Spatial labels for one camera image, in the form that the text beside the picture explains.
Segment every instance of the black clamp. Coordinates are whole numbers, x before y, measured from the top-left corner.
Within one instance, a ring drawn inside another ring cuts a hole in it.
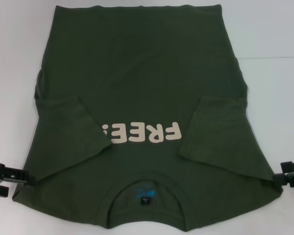
[[[35,185],[35,178],[31,177],[26,170],[19,170],[14,168],[7,168],[5,165],[0,164],[0,183],[2,181]],[[0,197],[8,197],[9,188],[0,186]]]
[[[294,187],[294,163],[284,162],[281,163],[282,172],[281,174],[275,174],[273,176],[273,181],[281,186],[290,184],[290,187]]]

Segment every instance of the olive green t-shirt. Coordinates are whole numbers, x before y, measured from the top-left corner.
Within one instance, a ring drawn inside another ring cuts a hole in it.
[[[220,5],[57,6],[24,167],[37,185],[13,199],[105,228],[189,231],[257,209],[282,189],[246,94]]]

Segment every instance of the white background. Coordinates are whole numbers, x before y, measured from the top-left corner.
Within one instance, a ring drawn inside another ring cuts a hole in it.
[[[274,172],[294,161],[294,0],[0,0],[0,163],[22,168],[37,123],[34,87],[56,5],[65,7],[222,4],[223,17],[249,86],[248,118]],[[0,198],[0,235],[177,235],[138,222],[105,230],[64,221]],[[190,235],[294,233],[294,188],[261,209]]]

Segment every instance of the t-shirt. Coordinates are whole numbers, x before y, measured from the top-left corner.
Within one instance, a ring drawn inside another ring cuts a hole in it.
[[[57,6],[14,201],[113,228],[183,231],[280,196],[246,118],[221,6]]]

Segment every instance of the white surface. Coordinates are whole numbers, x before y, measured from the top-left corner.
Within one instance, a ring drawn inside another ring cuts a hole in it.
[[[214,5],[221,3],[235,54],[249,86],[248,117],[275,172],[294,160],[294,0],[6,0],[0,1],[0,163],[24,165],[37,122],[33,94],[56,5],[65,7]],[[105,230],[64,221],[0,198],[0,235],[177,235],[159,223]],[[189,234],[286,235],[294,233],[294,188],[237,218]]]

